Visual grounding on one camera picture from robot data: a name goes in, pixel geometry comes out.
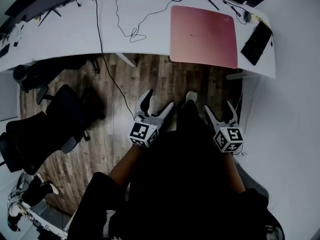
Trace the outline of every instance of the shoe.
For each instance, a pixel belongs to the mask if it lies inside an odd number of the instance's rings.
[[[36,174],[36,176],[40,179],[41,183],[44,183],[44,182],[45,182],[39,172]]]
[[[197,98],[198,98],[198,94],[195,91],[191,90],[191,91],[188,91],[188,93],[186,94],[185,102],[187,103],[188,101],[192,100],[194,101],[194,103],[196,103]]]
[[[56,195],[59,195],[59,190],[56,188],[56,186],[53,185],[52,183],[50,183],[50,186],[52,188],[53,193],[55,193]]]

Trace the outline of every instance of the curved desk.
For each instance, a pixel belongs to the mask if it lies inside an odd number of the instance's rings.
[[[133,28],[136,28],[147,14],[164,10],[169,1],[117,0],[119,24],[124,33],[130,35]],[[171,2],[166,11],[149,15],[140,25],[139,34],[146,35],[147,38],[130,43],[130,38],[125,37],[117,26],[116,1],[98,0],[99,28],[103,42],[103,52],[116,53],[123,59],[126,59],[124,53],[169,55],[171,6],[195,7],[232,16],[236,32],[238,68],[275,78],[276,67],[273,47],[266,46],[256,66],[253,66],[240,52],[259,21],[253,18],[250,23],[243,25],[237,20],[236,13],[222,0],[212,1],[220,9],[219,11],[207,0]],[[74,1],[65,7],[57,8],[62,17],[51,12],[39,27],[39,21],[35,19],[15,27],[8,41],[5,40],[3,43],[2,48],[7,43],[10,43],[10,48],[9,52],[0,58],[0,71],[11,69],[20,64],[29,64],[54,57],[101,53],[97,30],[96,3],[92,0],[78,0],[78,2],[81,7],[78,7]],[[270,24],[268,17],[262,12],[246,5],[240,6]],[[14,42],[17,41],[18,46],[14,47]]]

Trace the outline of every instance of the pink mouse pad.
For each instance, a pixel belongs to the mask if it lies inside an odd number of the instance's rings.
[[[234,19],[210,10],[172,6],[170,59],[236,69],[238,53]]]

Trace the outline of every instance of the wooden floor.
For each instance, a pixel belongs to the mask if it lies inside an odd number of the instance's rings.
[[[154,96],[150,107],[154,112],[171,101],[183,103],[189,90],[198,92],[197,107],[202,118],[204,104],[210,105],[221,116],[222,101],[228,99],[235,107],[241,96],[242,81],[226,80],[226,75],[235,73],[235,69],[177,63],[168,56],[147,54],[140,54],[137,68],[131,68],[115,54],[106,54],[105,58],[133,113],[139,96],[151,88]],[[48,94],[52,95],[63,84],[70,85],[79,95],[85,87],[93,87],[106,115],[104,120],[95,122],[88,130],[90,141],[82,140],[69,154],[53,153],[39,169],[43,178],[52,181],[60,191],[59,195],[47,195],[46,201],[71,215],[77,209],[93,173],[108,174],[131,146],[127,134],[132,116],[109,77],[102,57],[98,62],[100,74],[95,74],[87,61],[80,70],[64,70],[49,85]],[[22,119],[46,110],[49,101],[44,100],[39,106],[36,103],[38,91],[20,93]],[[176,118],[177,115],[173,118],[171,130],[175,129]]]

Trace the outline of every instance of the chair armrest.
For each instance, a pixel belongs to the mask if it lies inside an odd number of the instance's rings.
[[[61,147],[61,151],[65,154],[70,153],[77,145],[75,137],[71,137],[68,141]]]
[[[43,99],[52,101],[53,96],[47,94],[48,90],[49,90],[48,85],[45,85],[40,89],[40,91],[38,92],[38,95],[36,96],[36,103],[38,105],[40,105]]]
[[[21,83],[29,75],[28,66],[18,65],[13,70],[13,78],[17,83]]]

